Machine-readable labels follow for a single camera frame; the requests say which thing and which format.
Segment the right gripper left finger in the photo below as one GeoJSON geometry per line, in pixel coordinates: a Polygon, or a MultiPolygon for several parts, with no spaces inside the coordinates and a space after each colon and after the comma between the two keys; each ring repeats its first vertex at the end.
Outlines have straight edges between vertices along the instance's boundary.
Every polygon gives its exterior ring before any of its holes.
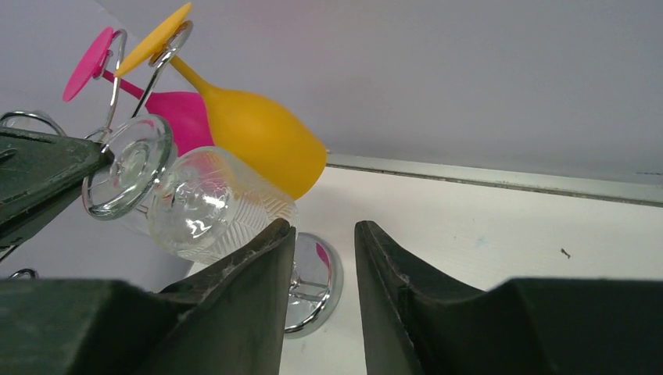
{"type": "Polygon", "coordinates": [[[122,280],[3,280],[1,371],[276,374],[295,236],[275,220],[158,293],[122,280]]]}

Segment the clear wine glass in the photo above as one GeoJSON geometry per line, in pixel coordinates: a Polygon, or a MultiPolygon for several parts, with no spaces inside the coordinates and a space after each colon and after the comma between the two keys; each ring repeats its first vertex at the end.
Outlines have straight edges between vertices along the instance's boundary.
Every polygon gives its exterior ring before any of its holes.
{"type": "Polygon", "coordinates": [[[299,223],[294,201],[230,152],[204,146],[177,155],[161,116],[134,117],[92,139],[110,164],[84,179],[88,214],[117,220],[145,209],[150,237],[170,254],[210,265],[275,220],[299,223]]]}

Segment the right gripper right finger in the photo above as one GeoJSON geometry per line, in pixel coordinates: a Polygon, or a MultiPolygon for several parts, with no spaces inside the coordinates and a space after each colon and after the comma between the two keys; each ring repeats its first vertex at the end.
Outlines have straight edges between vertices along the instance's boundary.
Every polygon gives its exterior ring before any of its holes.
{"type": "Polygon", "coordinates": [[[369,374],[659,374],[662,284],[512,278],[482,291],[377,223],[354,248],[369,374]]]}

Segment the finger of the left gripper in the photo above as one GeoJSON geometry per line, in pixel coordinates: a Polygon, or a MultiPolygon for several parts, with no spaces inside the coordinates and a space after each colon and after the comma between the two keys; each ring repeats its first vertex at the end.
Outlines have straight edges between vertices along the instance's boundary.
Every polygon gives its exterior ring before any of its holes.
{"type": "Polygon", "coordinates": [[[32,130],[1,129],[1,247],[23,244],[81,196],[110,165],[101,144],[32,130]]]}

